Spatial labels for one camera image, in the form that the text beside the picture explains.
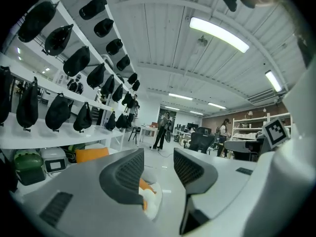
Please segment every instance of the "ceiling light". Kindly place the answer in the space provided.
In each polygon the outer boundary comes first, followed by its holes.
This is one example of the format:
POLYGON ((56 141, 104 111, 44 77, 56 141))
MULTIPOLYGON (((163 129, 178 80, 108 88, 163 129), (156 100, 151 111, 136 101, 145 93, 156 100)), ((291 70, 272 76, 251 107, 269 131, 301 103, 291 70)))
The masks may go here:
POLYGON ((190 113, 194 113, 194 114, 198 114, 198 115, 204 115, 203 113, 196 113, 196 112, 192 112, 192 111, 190 111, 190 113))
POLYGON ((169 107, 169 106, 166 106, 166 108, 168 108, 168 109, 172 109, 172 110, 176 110, 176 111, 179 111, 179 110, 180 110, 180 109, 173 108, 173 107, 169 107))
POLYGON ((211 34, 234 46, 243 53, 245 53, 249 49, 249 46, 241 39, 236 37, 234 34, 205 20, 193 17, 190 21, 190 27, 211 34))
POLYGON ((192 100, 193 99, 191 97, 184 97, 184 96, 180 96, 180 95, 176 95, 176 94, 172 94, 172 93, 169 93, 169 96, 171 96, 171 97, 179 97, 179 98, 183 98, 183 99, 187 99, 187 100, 192 100))
POLYGON ((208 105, 212 105, 212 106, 215 106, 215 107, 218 107, 221 109, 226 109, 226 107, 224 107, 224 106, 220 106, 220 105, 216 105, 216 104, 212 104, 212 103, 208 103, 208 105))
POLYGON ((272 73, 271 70, 266 72, 266 77, 269 79, 270 83, 272 84, 272 86, 276 90, 276 92, 279 92, 282 90, 280 84, 278 83, 275 75, 272 73))

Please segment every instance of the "ceiling beam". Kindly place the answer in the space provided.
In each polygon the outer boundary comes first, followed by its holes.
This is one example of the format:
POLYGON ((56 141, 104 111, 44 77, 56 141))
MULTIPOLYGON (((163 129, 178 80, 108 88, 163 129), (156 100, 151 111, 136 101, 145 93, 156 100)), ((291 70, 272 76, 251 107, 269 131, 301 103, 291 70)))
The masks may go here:
POLYGON ((177 6, 186 6, 189 8, 193 8, 196 10, 203 11, 205 13, 213 15, 214 18, 217 18, 219 20, 223 20, 226 24, 230 25, 237 31, 239 31, 244 37, 249 39, 249 41, 262 53, 264 57, 271 63, 273 67, 274 73, 277 75, 277 77, 280 79, 282 86, 285 88, 286 91, 288 91, 287 83, 284 79, 284 76, 277 65, 276 61, 272 57, 272 55, 268 52, 268 50, 255 38, 251 32, 249 32, 245 27, 243 27, 241 24, 236 22, 234 19, 228 17, 226 14, 219 12, 217 10, 213 10, 209 6, 205 6, 202 4, 199 4, 197 2, 187 1, 187 0, 125 0, 116 3, 116 6, 132 6, 132 5, 138 5, 143 3, 163 3, 163 4, 172 4, 177 6))
POLYGON ((154 64, 145 64, 145 63, 139 63, 138 67, 139 68, 144 68, 144 69, 159 70, 159 71, 162 71, 162 72, 167 72, 167 73, 171 73, 171 74, 175 74, 175 75, 181 75, 183 77, 186 76, 186 77, 189 77, 189 78, 197 79, 197 80, 204 81, 204 82, 207 82, 209 84, 218 86, 218 87, 220 87, 222 89, 225 89, 225 90, 229 91, 230 93, 233 93, 234 95, 242 98, 243 100, 246 100, 248 98, 247 95, 239 92, 236 89, 233 89, 233 88, 227 86, 226 84, 223 84, 223 83, 221 83, 219 81, 216 81, 216 80, 214 80, 212 78, 207 78, 205 76, 201 76, 201 75, 198 75, 198 74, 195 74, 195 73, 192 73, 192 72, 186 72, 186 74, 185 74, 184 70, 179 70, 179 69, 175 69, 175 68, 171 68, 171 67, 154 65, 154 64))

